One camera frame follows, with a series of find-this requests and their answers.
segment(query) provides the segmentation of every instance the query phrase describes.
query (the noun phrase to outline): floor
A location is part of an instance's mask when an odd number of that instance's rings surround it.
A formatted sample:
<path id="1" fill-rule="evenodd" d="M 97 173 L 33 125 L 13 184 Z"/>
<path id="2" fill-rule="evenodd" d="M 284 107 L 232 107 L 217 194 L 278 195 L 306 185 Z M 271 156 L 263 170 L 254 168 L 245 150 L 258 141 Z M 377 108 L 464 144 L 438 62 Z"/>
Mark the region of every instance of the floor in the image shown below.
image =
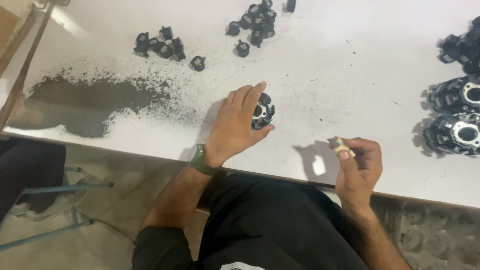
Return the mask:
<path id="1" fill-rule="evenodd" d="M 83 175 L 69 172 L 71 184 L 85 177 L 89 183 L 113 182 L 110 189 L 89 190 L 79 211 L 112 224 L 135 239 L 152 200 L 185 163 L 134 157 L 92 148 L 67 147 L 65 166 L 81 167 Z M 323 189 L 334 201 L 338 196 Z M 196 212 L 185 234 L 193 259 L 198 258 L 207 213 Z M 67 211 L 50 220 L 31 223 L 8 217 L 0 232 L 0 244 L 70 225 Z M 0 269 L 129 270 L 134 249 L 131 240 L 110 227 L 93 225 L 0 252 Z"/>

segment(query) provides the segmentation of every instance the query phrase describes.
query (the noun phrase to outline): black component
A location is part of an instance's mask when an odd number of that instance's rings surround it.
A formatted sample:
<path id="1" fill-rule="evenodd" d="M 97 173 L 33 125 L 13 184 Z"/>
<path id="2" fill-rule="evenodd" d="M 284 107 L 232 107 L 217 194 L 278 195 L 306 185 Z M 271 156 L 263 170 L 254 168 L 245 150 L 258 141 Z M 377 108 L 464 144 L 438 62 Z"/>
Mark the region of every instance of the black component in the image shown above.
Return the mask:
<path id="1" fill-rule="evenodd" d="M 133 51 L 142 57 L 148 57 L 148 47 L 148 32 L 139 34 L 137 36 L 137 46 L 133 48 Z"/>
<path id="2" fill-rule="evenodd" d="M 179 37 L 172 39 L 172 46 L 175 50 L 183 50 L 183 43 Z"/>
<path id="3" fill-rule="evenodd" d="M 441 154 L 480 154 L 480 114 L 442 115 L 423 131 L 427 145 Z"/>
<path id="4" fill-rule="evenodd" d="M 178 61 L 181 61 L 181 60 L 187 58 L 185 56 L 185 53 L 183 53 L 182 50 L 176 50 L 176 51 L 174 51 L 174 54 L 175 54 L 175 57 L 177 57 Z"/>
<path id="5" fill-rule="evenodd" d="M 160 30 L 160 33 L 162 33 L 163 38 L 165 40 L 173 39 L 173 32 L 172 32 L 172 27 L 163 27 L 162 30 Z"/>
<path id="6" fill-rule="evenodd" d="M 249 14 L 244 14 L 239 21 L 240 26 L 243 29 L 250 28 L 250 26 L 252 25 L 252 22 L 253 22 L 253 19 L 252 19 L 251 15 L 249 15 Z"/>
<path id="7" fill-rule="evenodd" d="M 462 55 L 462 51 L 459 47 L 455 47 L 452 49 L 446 49 L 440 55 L 440 61 L 444 62 L 445 64 L 452 63 L 458 59 Z"/>
<path id="8" fill-rule="evenodd" d="M 260 7 L 257 4 L 251 4 L 248 8 L 248 14 L 252 19 L 256 19 L 260 16 Z"/>
<path id="9" fill-rule="evenodd" d="M 227 32 L 225 33 L 225 35 L 229 35 L 229 36 L 236 36 L 240 34 L 240 24 L 239 22 L 231 22 L 229 25 L 228 25 L 228 30 Z"/>
<path id="10" fill-rule="evenodd" d="M 152 51 L 159 52 L 162 46 L 162 43 L 164 44 L 164 42 L 159 41 L 158 38 L 153 37 L 150 39 L 148 46 L 152 49 Z"/>
<path id="11" fill-rule="evenodd" d="M 477 43 L 480 41 L 480 26 L 474 26 L 466 35 L 466 39 L 471 39 L 473 42 Z"/>
<path id="12" fill-rule="evenodd" d="M 260 17 L 256 18 L 255 20 L 253 20 L 253 22 L 252 22 L 253 30 L 260 30 L 263 27 L 264 19 L 262 17 L 263 16 L 260 16 Z"/>
<path id="13" fill-rule="evenodd" d="M 457 37 L 454 34 L 450 34 L 440 43 L 439 47 L 442 48 L 443 50 L 453 49 L 456 47 L 456 44 L 459 41 L 460 41 L 460 37 Z"/>
<path id="14" fill-rule="evenodd" d="M 138 34 L 137 43 L 138 42 L 143 42 L 145 40 L 148 40 L 148 32 Z"/>
<path id="15" fill-rule="evenodd" d="M 263 27 L 264 38 L 275 36 L 275 30 L 273 24 L 268 24 Z"/>
<path id="16" fill-rule="evenodd" d="M 173 54 L 172 48 L 165 44 L 165 42 L 161 42 L 160 45 L 158 45 L 158 51 L 155 52 L 158 52 L 163 58 L 169 58 Z"/>
<path id="17" fill-rule="evenodd" d="M 273 5 L 272 0 L 262 0 L 262 3 L 258 6 L 260 7 L 260 12 L 265 13 L 270 10 L 272 5 Z"/>
<path id="18" fill-rule="evenodd" d="M 275 105 L 268 107 L 272 99 L 265 93 L 260 95 L 257 107 L 252 116 L 252 130 L 262 129 L 272 122 L 272 116 L 275 114 Z"/>
<path id="19" fill-rule="evenodd" d="M 195 56 L 190 63 L 196 71 L 202 71 L 205 68 L 205 57 Z"/>
<path id="20" fill-rule="evenodd" d="M 250 45 L 248 45 L 247 42 L 242 42 L 241 39 L 239 39 L 239 44 L 237 45 L 237 52 L 240 57 L 247 57 L 249 54 L 250 50 Z"/>
<path id="21" fill-rule="evenodd" d="M 133 51 L 142 56 L 142 57 L 148 57 L 148 43 L 145 42 L 140 42 L 137 44 L 135 48 L 133 48 Z"/>
<path id="22" fill-rule="evenodd" d="M 451 63 L 454 61 L 464 65 L 467 74 L 478 74 L 477 62 L 480 60 L 480 17 L 473 20 L 472 29 L 464 37 L 450 34 L 440 44 L 442 54 L 440 61 Z"/>
<path id="23" fill-rule="evenodd" d="M 272 24 L 275 22 L 276 12 L 273 10 L 267 11 L 264 14 L 264 20 L 268 24 Z"/>
<path id="24" fill-rule="evenodd" d="M 480 26 L 480 16 L 472 21 L 473 26 Z"/>
<path id="25" fill-rule="evenodd" d="M 469 75 L 480 74 L 480 58 L 466 63 L 463 66 L 463 71 Z"/>
<path id="26" fill-rule="evenodd" d="M 252 43 L 252 45 L 255 45 L 258 48 L 260 48 L 260 44 L 263 42 L 263 40 L 264 40 L 264 35 L 261 30 L 252 31 L 252 38 L 250 39 L 250 42 Z"/>
<path id="27" fill-rule="evenodd" d="M 295 11 L 296 0 L 287 0 L 287 12 L 293 13 Z"/>
<path id="28" fill-rule="evenodd" d="M 440 113 L 480 112 L 480 76 L 467 76 L 441 83 L 429 95 Z"/>

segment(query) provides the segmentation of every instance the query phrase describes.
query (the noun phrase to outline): table surface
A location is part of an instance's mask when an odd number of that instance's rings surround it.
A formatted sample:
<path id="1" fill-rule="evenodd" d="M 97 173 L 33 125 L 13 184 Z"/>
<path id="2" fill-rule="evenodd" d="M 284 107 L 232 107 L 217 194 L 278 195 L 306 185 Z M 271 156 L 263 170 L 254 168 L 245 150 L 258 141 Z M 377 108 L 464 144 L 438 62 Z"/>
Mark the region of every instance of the table surface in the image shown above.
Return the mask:
<path id="1" fill-rule="evenodd" d="M 83 0 L 55 8 L 3 132 L 186 160 L 203 142 L 229 91 L 265 80 L 276 129 L 225 167 L 334 184 L 335 135 L 376 140 L 384 172 L 376 192 L 480 207 L 478 160 L 437 156 L 423 144 L 431 85 L 464 76 L 437 59 L 437 42 L 462 34 L 477 0 L 298 1 L 295 13 L 274 2 L 276 35 L 246 58 L 225 35 L 251 1 Z M 4 102 L 37 23 L 0 78 Z M 181 37 L 187 59 L 133 53 L 137 35 L 161 26 Z M 205 56 L 206 68 L 188 63 Z"/>

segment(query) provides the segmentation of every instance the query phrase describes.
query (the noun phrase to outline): watch strap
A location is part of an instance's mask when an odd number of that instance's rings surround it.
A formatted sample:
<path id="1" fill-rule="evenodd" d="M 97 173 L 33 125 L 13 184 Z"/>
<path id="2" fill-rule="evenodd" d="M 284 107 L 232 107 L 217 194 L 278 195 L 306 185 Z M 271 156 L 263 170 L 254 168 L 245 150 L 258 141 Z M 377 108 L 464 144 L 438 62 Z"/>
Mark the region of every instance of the watch strap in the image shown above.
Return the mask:
<path id="1" fill-rule="evenodd" d="M 195 169 L 197 169 L 199 172 L 206 175 L 214 175 L 215 173 L 217 173 L 220 170 L 220 168 L 222 168 L 222 166 L 213 168 L 213 167 L 210 167 L 208 164 L 206 164 L 202 158 L 203 155 L 205 154 L 204 145 L 198 144 L 197 147 L 200 148 L 200 151 L 197 151 L 195 153 L 195 156 L 190 161 L 190 165 Z"/>

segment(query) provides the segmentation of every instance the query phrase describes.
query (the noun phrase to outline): blue metal frame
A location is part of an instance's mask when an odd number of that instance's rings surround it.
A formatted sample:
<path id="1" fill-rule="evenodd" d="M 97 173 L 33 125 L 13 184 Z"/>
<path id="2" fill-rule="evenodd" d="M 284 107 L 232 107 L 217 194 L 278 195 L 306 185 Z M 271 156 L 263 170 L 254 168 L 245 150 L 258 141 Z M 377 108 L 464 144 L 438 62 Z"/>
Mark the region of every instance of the blue metal frame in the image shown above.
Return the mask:
<path id="1" fill-rule="evenodd" d="M 89 189 L 89 188 L 110 188 L 113 187 L 113 183 L 108 183 L 108 184 L 73 184 L 69 185 L 68 184 L 68 178 L 66 172 L 68 171 L 74 171 L 74 172 L 81 172 L 81 168 L 64 168 L 64 177 L 65 177 L 65 183 L 63 186 L 53 186 L 53 187 L 39 187 L 39 188 L 26 188 L 23 190 L 22 194 L 36 194 L 36 193 L 48 193 L 48 192 L 60 192 L 60 191 L 73 191 L 73 190 L 82 190 L 82 189 Z M 70 231 L 73 229 L 77 229 L 80 227 L 85 227 L 88 225 L 93 224 L 93 220 L 87 219 L 86 221 L 83 221 L 81 223 L 78 222 L 78 217 L 77 217 L 77 208 L 73 206 L 70 208 L 70 213 L 72 214 L 72 225 L 61 228 L 58 230 L 54 230 L 48 233 L 41 233 L 39 235 L 34 235 L 31 237 L 27 237 L 24 239 L 20 239 L 17 241 L 13 241 L 10 243 L 2 244 L 0 245 L 0 252 L 10 249 L 15 246 L 23 245 L 26 243 L 30 243 L 33 241 L 36 241 L 41 238 L 45 237 L 50 237 L 50 236 L 55 236 L 59 233 L 65 232 L 65 231 Z"/>

